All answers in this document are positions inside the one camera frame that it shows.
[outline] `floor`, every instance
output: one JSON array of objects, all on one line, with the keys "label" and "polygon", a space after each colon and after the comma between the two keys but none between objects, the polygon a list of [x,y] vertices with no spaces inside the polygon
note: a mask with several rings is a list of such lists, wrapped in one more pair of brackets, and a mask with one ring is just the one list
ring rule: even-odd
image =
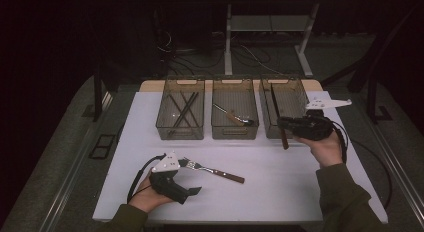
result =
[{"label": "floor", "polygon": [[[293,49],[300,39],[297,34],[286,33],[234,35],[233,74],[301,74]],[[313,78],[321,81],[352,64],[365,54],[373,39],[371,35],[312,36],[305,54]],[[214,33],[213,46],[216,49],[212,53],[199,54],[190,47],[179,45],[177,56],[169,60],[168,73],[206,76],[224,73],[221,33]],[[414,207],[414,201],[419,201],[419,195],[424,194],[424,138],[382,86],[378,87],[377,105],[384,106],[392,120],[372,124],[365,115],[366,88],[360,93],[349,93],[346,89],[349,77],[343,77],[324,89],[333,99],[353,101],[352,106],[339,108],[338,112],[380,200],[387,205],[387,227],[389,231],[423,231],[422,219],[417,219],[413,208],[423,208],[422,202]],[[80,88],[2,232],[94,231],[100,226],[101,222],[93,221],[91,216],[138,88],[139,85],[126,84],[117,92],[106,93],[104,112],[97,122],[91,117],[94,103],[92,78]],[[113,136],[109,155],[103,160],[88,158],[101,135]],[[390,161],[399,161],[400,166]],[[399,168],[407,179],[398,172]],[[310,232],[320,230],[320,224],[302,226]],[[146,230],[178,231],[178,228],[166,226]],[[274,230],[287,231],[279,226],[255,227],[255,231]]]}]

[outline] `fork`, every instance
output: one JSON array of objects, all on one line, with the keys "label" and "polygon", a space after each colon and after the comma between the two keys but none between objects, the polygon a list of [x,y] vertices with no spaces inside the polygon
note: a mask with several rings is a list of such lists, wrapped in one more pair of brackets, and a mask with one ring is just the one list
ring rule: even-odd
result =
[{"label": "fork", "polygon": [[237,175],[233,175],[233,174],[230,174],[230,173],[222,172],[220,170],[203,167],[199,163],[194,162],[192,160],[189,160],[187,158],[179,160],[179,163],[182,167],[186,167],[186,168],[189,168],[189,169],[192,169],[192,170],[205,170],[205,171],[208,171],[209,173],[224,177],[226,179],[230,179],[230,180],[239,182],[241,184],[244,183],[244,178],[242,178],[242,177],[239,177]]}]

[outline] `forearm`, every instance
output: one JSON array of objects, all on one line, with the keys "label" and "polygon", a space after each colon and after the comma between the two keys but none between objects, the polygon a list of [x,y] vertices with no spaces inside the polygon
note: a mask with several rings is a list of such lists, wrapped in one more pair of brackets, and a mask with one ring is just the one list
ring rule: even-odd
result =
[{"label": "forearm", "polygon": [[139,232],[146,223],[147,213],[131,205],[119,207],[113,219],[102,225],[96,232]]},{"label": "forearm", "polygon": [[317,171],[323,231],[386,231],[368,204],[371,196],[355,184],[345,164]]}]

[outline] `hand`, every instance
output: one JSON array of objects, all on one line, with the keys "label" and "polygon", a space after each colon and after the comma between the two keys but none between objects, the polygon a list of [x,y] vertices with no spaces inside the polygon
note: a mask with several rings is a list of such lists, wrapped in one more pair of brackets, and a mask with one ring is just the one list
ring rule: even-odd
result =
[{"label": "hand", "polygon": [[294,139],[308,145],[311,148],[312,154],[321,167],[328,167],[343,163],[340,141],[334,131],[328,138],[320,141],[312,141],[299,137],[295,137]]},{"label": "hand", "polygon": [[146,213],[149,213],[150,211],[154,210],[156,207],[170,203],[173,200],[166,197],[165,195],[158,194],[150,184],[150,177],[151,171],[147,174],[147,176],[144,178],[144,180],[140,183],[138,186],[136,194],[131,198],[129,205],[132,205]]}]

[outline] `white tabletop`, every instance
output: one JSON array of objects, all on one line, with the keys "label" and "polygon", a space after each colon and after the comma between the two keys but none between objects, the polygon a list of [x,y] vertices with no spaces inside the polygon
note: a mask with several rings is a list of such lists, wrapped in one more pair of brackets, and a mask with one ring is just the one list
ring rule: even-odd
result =
[{"label": "white tabletop", "polygon": [[[119,205],[126,203],[138,170],[150,158],[174,151],[179,158],[187,157],[246,181],[240,184],[206,171],[181,168],[175,181],[187,189],[202,189],[188,197],[184,205],[171,203],[157,208],[149,214],[150,223],[298,224],[322,220],[315,175],[318,163],[304,145],[293,142],[284,150],[281,140],[266,138],[258,94],[258,133],[255,140],[243,141],[212,139],[211,92],[205,94],[205,138],[162,141],[155,127],[161,96],[162,92],[136,94],[93,219],[110,220]],[[308,96],[329,99],[327,92],[308,92]],[[342,124],[335,109],[324,113]],[[387,223],[387,214],[351,144],[347,166],[356,183],[370,193],[371,208]]]}]

